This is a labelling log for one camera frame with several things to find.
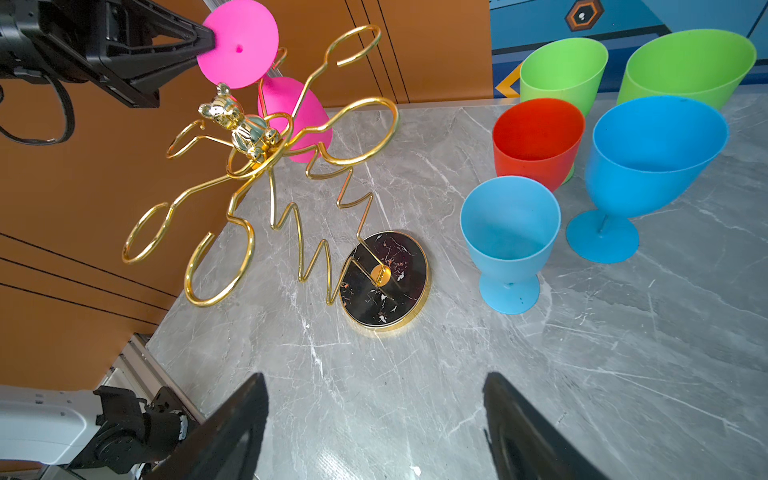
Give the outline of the green wine glass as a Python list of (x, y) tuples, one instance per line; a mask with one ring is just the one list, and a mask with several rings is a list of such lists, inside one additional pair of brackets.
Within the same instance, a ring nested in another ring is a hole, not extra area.
[(551, 42), (523, 62), (521, 99), (564, 100), (576, 106), (586, 121), (608, 59), (607, 48), (597, 40), (569, 38)]
[(679, 96), (720, 110), (756, 60), (754, 44), (733, 32), (694, 29), (661, 36), (630, 56), (617, 103)]

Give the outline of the teal blue wine glass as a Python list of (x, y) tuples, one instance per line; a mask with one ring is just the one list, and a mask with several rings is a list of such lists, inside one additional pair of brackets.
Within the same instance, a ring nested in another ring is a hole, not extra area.
[(538, 273), (550, 258), (561, 221), (554, 194), (533, 179), (496, 177), (469, 193), (460, 229), (489, 307), (520, 315), (536, 304)]

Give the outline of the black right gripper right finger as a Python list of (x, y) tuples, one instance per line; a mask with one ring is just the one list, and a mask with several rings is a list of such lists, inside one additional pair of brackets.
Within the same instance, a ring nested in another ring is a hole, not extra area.
[(607, 479), (501, 373), (487, 375), (483, 395), (500, 479)]

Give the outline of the light blue wine glass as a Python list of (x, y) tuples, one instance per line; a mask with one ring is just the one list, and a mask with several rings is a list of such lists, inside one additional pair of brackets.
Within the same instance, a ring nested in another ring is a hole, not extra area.
[(639, 247), (632, 218), (680, 197), (728, 139), (725, 117), (693, 99), (644, 97), (608, 110), (593, 129), (585, 168), (595, 208), (569, 222), (571, 249), (595, 263), (629, 259)]

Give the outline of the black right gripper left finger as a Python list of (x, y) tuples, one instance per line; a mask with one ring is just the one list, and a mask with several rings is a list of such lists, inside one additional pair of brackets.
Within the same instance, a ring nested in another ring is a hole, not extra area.
[(254, 373), (148, 477), (253, 479), (268, 413), (265, 377)]

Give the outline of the red wine glass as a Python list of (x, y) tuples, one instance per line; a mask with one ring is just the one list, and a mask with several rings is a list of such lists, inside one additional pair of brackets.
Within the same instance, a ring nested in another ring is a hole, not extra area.
[(492, 130), (498, 176), (522, 176), (556, 191), (571, 171), (586, 128), (574, 105), (539, 98), (505, 111)]

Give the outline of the magenta wine glass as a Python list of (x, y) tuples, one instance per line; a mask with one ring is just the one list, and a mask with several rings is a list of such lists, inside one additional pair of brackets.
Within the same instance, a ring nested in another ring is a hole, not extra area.
[[(203, 75), (214, 84), (225, 83), (234, 89), (249, 87), (264, 78), (263, 94), (266, 113), (292, 113), (303, 83), (290, 77), (267, 76), (278, 56), (279, 31), (271, 12), (257, 1), (229, 1), (217, 7), (203, 22), (215, 37), (213, 50), (198, 55)], [(329, 120), (321, 102), (309, 90), (300, 110), (294, 116), (294, 135)], [(303, 136), (290, 153), (318, 142), (329, 147), (333, 131)]]

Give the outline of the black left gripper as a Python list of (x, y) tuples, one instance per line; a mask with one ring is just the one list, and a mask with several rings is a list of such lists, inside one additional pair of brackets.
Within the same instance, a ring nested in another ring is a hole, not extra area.
[[(180, 42), (128, 47), (109, 42), (113, 20), (129, 45), (166, 36)], [(93, 81), (131, 108), (157, 108), (159, 89), (215, 47), (212, 30), (154, 1), (3, 1), (1, 78)]]

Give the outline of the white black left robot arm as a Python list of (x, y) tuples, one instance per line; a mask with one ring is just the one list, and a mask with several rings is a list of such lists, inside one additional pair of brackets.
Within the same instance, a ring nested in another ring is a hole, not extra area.
[[(197, 69), (163, 87), (155, 109), (132, 109), (98, 86), (14, 78), (31, 69), (28, 34), (80, 35), (93, 3), (1, 5), (1, 384), (33, 395), (1, 406), (1, 467), (74, 459), (96, 432), (95, 389), (130, 337), (160, 326), (182, 290), (197, 242), (219, 232), (225, 187), (175, 212), (157, 249), (121, 256), (147, 210), (214, 173), (207, 153), (165, 157), (208, 91)], [(73, 105), (65, 111), (60, 92)]]

